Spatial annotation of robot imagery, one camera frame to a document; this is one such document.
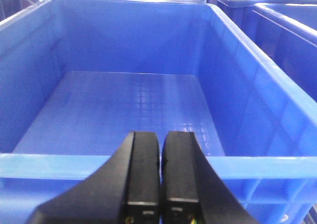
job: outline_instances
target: grid pattern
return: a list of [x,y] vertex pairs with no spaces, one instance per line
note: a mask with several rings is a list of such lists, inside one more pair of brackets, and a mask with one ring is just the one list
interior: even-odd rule
[[111,155],[130,130],[193,131],[206,155],[224,156],[199,81],[189,75],[69,72],[15,153]]

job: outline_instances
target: wire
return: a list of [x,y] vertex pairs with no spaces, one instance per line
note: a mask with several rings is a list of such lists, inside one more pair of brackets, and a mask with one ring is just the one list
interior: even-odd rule
[[197,220],[195,218],[193,218],[190,222],[190,224],[197,224]]
[[125,224],[133,224],[134,223],[134,218],[133,217],[127,217],[125,219]]

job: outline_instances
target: crate bottom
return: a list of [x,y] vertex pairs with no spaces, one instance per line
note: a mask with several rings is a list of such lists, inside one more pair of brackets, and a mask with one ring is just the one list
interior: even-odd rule
[[78,72],[61,82],[14,153],[111,155],[130,130],[193,131],[224,156],[199,80],[191,75]]

